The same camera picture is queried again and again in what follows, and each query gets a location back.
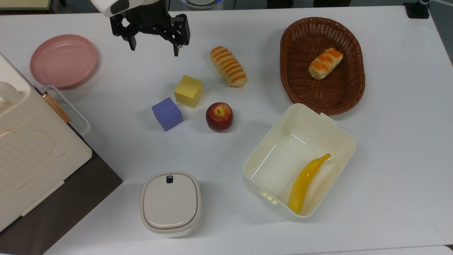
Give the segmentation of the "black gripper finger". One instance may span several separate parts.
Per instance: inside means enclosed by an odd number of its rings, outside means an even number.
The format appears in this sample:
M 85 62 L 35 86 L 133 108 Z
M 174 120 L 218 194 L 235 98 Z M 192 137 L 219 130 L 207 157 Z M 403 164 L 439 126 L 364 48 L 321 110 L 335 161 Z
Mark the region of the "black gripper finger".
M 114 36 L 120 36 L 124 41 L 127 41 L 131 50 L 136 49 L 136 39 L 135 35 L 137 34 L 137 24 L 129 23 L 128 26 L 123 26 L 123 20 L 126 18 L 126 15 L 115 15 L 110 17 L 110 24 L 112 29 L 112 34 Z
M 179 50 L 183 46 L 189 45 L 190 42 L 190 27 L 188 17 L 182 13 L 175 17 L 170 17 L 170 26 L 166 29 L 168 41 L 173 45 L 174 56 L 179 56 Z

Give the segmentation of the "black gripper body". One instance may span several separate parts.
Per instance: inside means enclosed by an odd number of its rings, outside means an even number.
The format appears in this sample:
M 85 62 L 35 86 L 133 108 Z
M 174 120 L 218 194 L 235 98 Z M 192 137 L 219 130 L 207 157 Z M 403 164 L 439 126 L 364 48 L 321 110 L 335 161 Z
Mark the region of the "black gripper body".
M 166 0 L 152 0 L 152 3 L 145 1 L 144 5 L 126 10 L 126 19 L 130 23 L 126 28 L 129 36 L 139 32 L 170 34 L 174 31 Z

